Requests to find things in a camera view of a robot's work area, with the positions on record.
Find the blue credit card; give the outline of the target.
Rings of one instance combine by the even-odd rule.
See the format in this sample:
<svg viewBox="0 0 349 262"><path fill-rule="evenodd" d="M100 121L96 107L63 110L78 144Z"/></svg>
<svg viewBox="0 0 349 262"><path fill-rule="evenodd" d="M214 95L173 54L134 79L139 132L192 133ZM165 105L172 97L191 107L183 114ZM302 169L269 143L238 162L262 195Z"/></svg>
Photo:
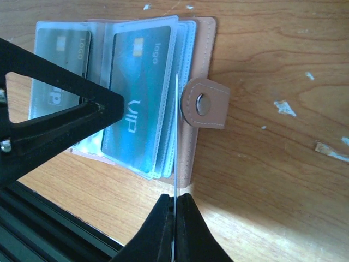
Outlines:
<svg viewBox="0 0 349 262"><path fill-rule="evenodd" d="M102 152L142 173L153 164L170 26L114 35L109 89L124 97L123 118L104 130Z"/></svg>

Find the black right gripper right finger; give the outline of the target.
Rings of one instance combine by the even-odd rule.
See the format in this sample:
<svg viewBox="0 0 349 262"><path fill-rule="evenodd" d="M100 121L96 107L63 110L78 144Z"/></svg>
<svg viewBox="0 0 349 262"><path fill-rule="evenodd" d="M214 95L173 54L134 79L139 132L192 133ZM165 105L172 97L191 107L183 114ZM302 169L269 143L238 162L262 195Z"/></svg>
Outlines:
<svg viewBox="0 0 349 262"><path fill-rule="evenodd" d="M213 237L191 194L177 198L175 261L232 261Z"/></svg>

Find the black credit card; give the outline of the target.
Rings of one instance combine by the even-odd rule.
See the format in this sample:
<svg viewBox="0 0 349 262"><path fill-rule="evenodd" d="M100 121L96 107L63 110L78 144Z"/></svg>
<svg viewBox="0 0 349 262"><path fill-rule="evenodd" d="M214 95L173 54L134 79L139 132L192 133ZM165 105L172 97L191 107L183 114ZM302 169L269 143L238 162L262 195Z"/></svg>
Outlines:
<svg viewBox="0 0 349 262"><path fill-rule="evenodd" d="M84 78L90 43L91 32L87 30L41 28L37 31L34 53ZM75 94L33 79L28 118L68 109L79 101Z"/></svg>

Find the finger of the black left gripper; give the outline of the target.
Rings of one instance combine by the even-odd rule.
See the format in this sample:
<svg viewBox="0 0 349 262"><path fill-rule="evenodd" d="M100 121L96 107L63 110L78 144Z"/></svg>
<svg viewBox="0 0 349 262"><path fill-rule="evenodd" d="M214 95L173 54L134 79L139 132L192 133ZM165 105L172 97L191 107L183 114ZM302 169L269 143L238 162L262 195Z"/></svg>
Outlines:
<svg viewBox="0 0 349 262"><path fill-rule="evenodd" d="M85 99L83 104L13 123L9 118L6 75L34 78ZM125 99L19 46L1 39L1 187L77 142L120 121Z"/></svg>

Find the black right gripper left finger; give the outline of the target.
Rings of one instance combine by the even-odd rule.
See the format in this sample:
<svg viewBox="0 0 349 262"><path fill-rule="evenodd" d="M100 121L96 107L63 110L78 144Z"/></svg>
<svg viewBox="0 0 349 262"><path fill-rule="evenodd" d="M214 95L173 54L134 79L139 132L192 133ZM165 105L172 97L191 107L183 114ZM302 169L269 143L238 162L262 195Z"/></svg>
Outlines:
<svg viewBox="0 0 349 262"><path fill-rule="evenodd" d="M136 235L111 261L171 261L174 200L162 194Z"/></svg>

